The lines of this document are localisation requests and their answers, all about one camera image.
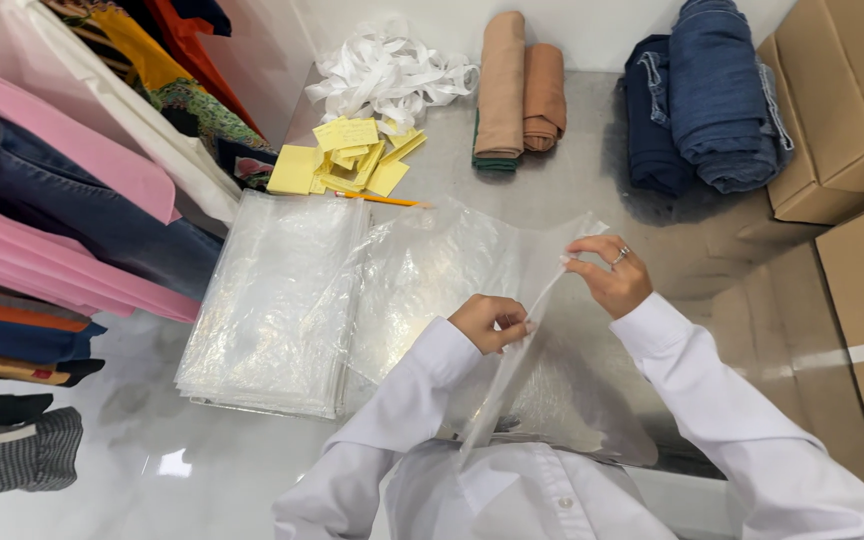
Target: yellow pencil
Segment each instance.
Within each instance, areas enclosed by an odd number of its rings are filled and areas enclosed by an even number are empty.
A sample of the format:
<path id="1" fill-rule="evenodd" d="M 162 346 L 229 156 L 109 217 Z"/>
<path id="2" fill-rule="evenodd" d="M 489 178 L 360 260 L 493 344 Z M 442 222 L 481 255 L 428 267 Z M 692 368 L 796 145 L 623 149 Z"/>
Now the yellow pencil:
<path id="1" fill-rule="evenodd" d="M 402 199 L 390 199 L 388 197 L 379 197 L 378 195 L 365 195 L 362 193 L 350 193 L 348 191 L 336 191 L 336 197 L 344 197 L 346 199 L 365 199 L 366 201 L 375 201 L 377 203 L 389 203 L 390 205 L 402 205 L 403 207 L 423 207 L 426 209 L 432 208 L 429 202 L 404 201 Z"/>

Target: beige fabric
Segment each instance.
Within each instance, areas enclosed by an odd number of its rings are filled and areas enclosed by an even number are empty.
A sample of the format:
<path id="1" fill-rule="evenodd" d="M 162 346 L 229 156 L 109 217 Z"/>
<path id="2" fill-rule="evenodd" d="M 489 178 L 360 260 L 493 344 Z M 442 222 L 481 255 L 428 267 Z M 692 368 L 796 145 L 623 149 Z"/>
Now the beige fabric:
<path id="1" fill-rule="evenodd" d="M 525 17 L 505 11 L 486 26 L 479 80 L 476 158 L 511 158 L 522 153 L 522 89 Z"/>
<path id="2" fill-rule="evenodd" d="M 548 43 L 525 49 L 522 137 L 526 149 L 545 152 L 566 134 L 565 83 L 562 51 Z"/>

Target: pink garment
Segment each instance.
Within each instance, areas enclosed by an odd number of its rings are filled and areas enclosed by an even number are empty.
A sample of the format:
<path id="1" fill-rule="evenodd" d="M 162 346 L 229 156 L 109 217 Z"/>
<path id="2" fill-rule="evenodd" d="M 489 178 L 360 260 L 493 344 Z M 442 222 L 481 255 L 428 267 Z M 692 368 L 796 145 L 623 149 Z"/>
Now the pink garment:
<path id="1" fill-rule="evenodd" d="M 0 117 L 29 130 L 158 221 L 168 225 L 182 217 L 174 208 L 176 185 L 162 167 L 3 79 Z"/>
<path id="2" fill-rule="evenodd" d="M 68 241 L 57 242 L 52 234 L 0 215 L 0 285 L 78 313 L 102 310 L 128 317 L 140 308 L 176 321 L 195 320 L 198 301 L 96 260 Z"/>

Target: green fabric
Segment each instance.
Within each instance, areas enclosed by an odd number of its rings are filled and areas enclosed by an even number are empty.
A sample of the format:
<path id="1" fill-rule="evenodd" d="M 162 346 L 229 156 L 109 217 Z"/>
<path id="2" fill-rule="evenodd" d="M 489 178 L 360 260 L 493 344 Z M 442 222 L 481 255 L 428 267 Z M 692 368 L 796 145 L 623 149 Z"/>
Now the green fabric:
<path id="1" fill-rule="evenodd" d="M 475 109 L 475 134 L 472 136 L 472 166 L 480 171 L 515 171 L 518 159 L 509 157 L 476 157 L 475 141 L 479 139 L 479 109 Z"/>

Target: blue garment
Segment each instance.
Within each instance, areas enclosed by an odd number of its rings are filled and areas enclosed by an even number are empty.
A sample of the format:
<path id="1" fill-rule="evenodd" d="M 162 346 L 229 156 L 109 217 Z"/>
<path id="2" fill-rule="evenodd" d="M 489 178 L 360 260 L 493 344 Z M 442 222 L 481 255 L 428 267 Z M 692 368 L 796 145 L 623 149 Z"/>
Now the blue garment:
<path id="1" fill-rule="evenodd" d="M 90 339 L 105 333 L 95 323 L 68 331 L 0 321 L 0 357 L 36 364 L 81 361 L 91 356 Z"/>
<path id="2" fill-rule="evenodd" d="M 232 23 L 215 0 L 172 0 L 172 7 L 183 19 L 199 18 L 211 24 L 212 34 L 216 36 L 228 37 L 233 34 Z"/>
<path id="3" fill-rule="evenodd" d="M 745 15 L 733 0 L 689 0 L 669 39 L 669 112 L 678 151 L 723 193 L 754 190 L 784 165 Z"/>
<path id="4" fill-rule="evenodd" d="M 668 117 L 668 35 L 650 35 L 625 62 L 629 176 L 635 188 L 673 198 L 695 183 L 695 167 L 676 149 Z"/>
<path id="5" fill-rule="evenodd" d="M 168 226 L 30 131 L 0 119 L 0 215 L 78 240 L 96 259 L 202 300 L 221 241 Z"/>

